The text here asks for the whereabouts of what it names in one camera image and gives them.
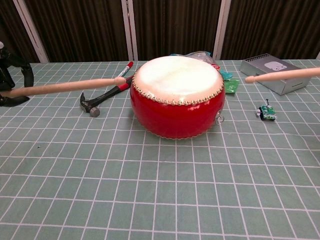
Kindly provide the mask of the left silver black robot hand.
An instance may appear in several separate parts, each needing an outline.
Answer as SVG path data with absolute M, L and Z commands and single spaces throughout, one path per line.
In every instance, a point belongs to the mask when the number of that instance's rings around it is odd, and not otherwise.
M 24 76 L 24 86 L 34 86 L 34 74 L 31 65 L 21 57 L 11 53 L 7 47 L 0 42 L 0 91 L 11 91 L 15 87 L 15 83 L 8 71 L 10 66 L 21 68 Z M 1 107 L 15 107 L 27 102 L 28 96 L 7 97 L 0 95 Z

